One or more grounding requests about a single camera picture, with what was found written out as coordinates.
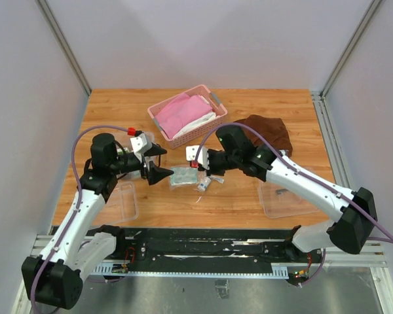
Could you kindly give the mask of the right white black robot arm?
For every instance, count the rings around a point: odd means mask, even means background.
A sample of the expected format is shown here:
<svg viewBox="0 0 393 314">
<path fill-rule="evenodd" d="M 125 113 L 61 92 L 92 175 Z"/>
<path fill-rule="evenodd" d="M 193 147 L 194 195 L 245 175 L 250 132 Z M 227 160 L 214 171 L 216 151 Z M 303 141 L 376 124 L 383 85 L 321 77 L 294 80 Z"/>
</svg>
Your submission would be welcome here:
<svg viewBox="0 0 393 314">
<path fill-rule="evenodd" d="M 190 165 L 214 175 L 239 169 L 249 177 L 285 188 L 324 212 L 327 221 L 294 229 L 283 246 L 288 260 L 297 262 L 308 252 L 327 247 L 359 254 L 377 223 L 373 193 L 364 187 L 351 190 L 331 183 L 297 165 L 267 141 L 254 145 L 244 133 L 247 129 L 236 122 L 219 125 L 212 133 L 222 149 L 189 148 Z"/>
</svg>

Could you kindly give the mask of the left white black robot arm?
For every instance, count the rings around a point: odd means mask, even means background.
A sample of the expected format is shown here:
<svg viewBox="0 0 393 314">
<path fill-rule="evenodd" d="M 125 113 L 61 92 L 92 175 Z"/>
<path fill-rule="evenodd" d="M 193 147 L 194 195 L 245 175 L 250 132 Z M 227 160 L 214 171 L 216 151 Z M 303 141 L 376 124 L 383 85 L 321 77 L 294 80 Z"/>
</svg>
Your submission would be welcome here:
<svg viewBox="0 0 393 314">
<path fill-rule="evenodd" d="M 96 266 L 107 256 L 118 259 L 126 254 L 127 242 L 120 227 L 103 225 L 90 241 L 84 240 L 119 179 L 138 171 L 154 185 L 173 173 L 152 161 L 152 157 L 166 154 L 166 149 L 142 131 L 128 128 L 125 132 L 130 136 L 129 152 L 111 133 L 93 137 L 83 174 L 73 172 L 77 191 L 62 224 L 38 256 L 29 256 L 22 264 L 27 296 L 36 313 L 38 303 L 73 308 Z"/>
</svg>

